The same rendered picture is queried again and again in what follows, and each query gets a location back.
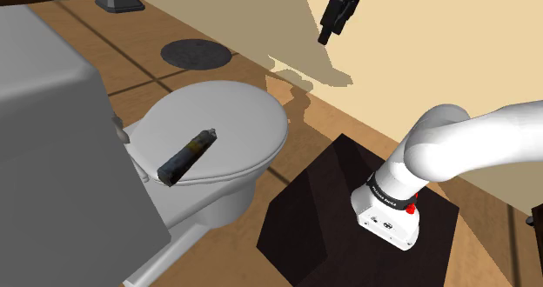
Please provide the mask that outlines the grey toilet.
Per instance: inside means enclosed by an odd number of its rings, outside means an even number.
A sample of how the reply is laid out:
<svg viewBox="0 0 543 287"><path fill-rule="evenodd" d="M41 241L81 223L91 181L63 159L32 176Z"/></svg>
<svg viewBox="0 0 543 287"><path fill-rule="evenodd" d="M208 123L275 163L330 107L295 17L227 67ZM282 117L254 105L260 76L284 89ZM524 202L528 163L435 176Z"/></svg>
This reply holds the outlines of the grey toilet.
<svg viewBox="0 0 543 287"><path fill-rule="evenodd" d="M209 129L214 144L161 183ZM150 287L247 210L287 133L275 97L225 80L123 126L95 67L29 7L0 7L0 287Z"/></svg>

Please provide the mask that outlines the dark cylindrical bottle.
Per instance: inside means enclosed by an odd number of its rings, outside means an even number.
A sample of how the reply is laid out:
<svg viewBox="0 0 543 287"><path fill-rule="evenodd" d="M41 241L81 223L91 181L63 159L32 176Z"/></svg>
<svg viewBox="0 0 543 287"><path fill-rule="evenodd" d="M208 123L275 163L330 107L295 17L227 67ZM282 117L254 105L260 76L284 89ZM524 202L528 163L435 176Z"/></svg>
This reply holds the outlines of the dark cylindrical bottle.
<svg viewBox="0 0 543 287"><path fill-rule="evenodd" d="M217 138L215 129L202 130L183 149L158 168L159 181L168 187L175 185Z"/></svg>

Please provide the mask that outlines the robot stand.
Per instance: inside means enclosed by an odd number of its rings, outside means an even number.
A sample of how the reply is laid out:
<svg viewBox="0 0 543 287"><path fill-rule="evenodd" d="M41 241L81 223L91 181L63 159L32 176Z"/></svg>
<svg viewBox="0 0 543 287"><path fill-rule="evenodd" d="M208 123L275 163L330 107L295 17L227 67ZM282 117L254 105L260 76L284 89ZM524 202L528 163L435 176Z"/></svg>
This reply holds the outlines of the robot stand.
<svg viewBox="0 0 543 287"><path fill-rule="evenodd" d="M257 247L292 287L445 287L458 206L422 189L407 251L357 222L350 195L383 162L340 135L270 202Z"/></svg>

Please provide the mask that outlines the dark cabinet with knob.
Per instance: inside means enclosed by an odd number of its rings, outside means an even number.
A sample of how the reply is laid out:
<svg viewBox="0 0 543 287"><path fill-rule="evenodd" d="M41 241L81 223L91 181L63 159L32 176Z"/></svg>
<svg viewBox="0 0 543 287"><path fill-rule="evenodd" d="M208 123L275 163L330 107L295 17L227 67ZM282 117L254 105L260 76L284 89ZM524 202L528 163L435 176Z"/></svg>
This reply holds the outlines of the dark cabinet with knob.
<svg viewBox="0 0 543 287"><path fill-rule="evenodd" d="M540 268L543 274L543 204L532 208L532 215L525 220L534 229L538 247Z"/></svg>

